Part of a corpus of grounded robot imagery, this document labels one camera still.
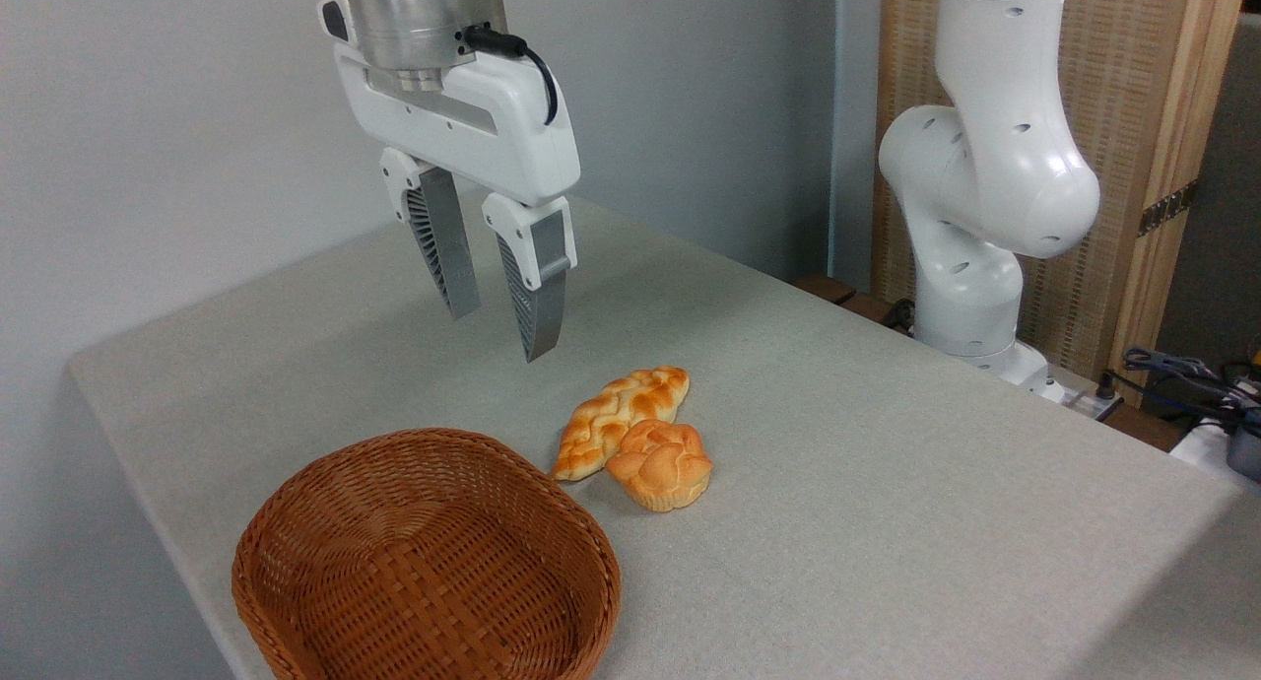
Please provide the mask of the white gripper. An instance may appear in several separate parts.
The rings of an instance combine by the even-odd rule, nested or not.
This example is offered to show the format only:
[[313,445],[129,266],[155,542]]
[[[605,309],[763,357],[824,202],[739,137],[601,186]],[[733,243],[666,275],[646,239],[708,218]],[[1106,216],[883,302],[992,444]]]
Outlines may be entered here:
[[479,54],[446,71],[440,92],[407,92],[356,48],[337,43],[334,56],[356,121],[390,146],[381,172],[393,213],[414,233],[446,312],[460,319],[479,307],[453,172],[494,191],[482,212],[497,235],[525,358],[549,353],[562,334],[564,280],[578,265],[570,204],[559,198],[581,177],[566,105],[545,122],[549,96],[527,61]]

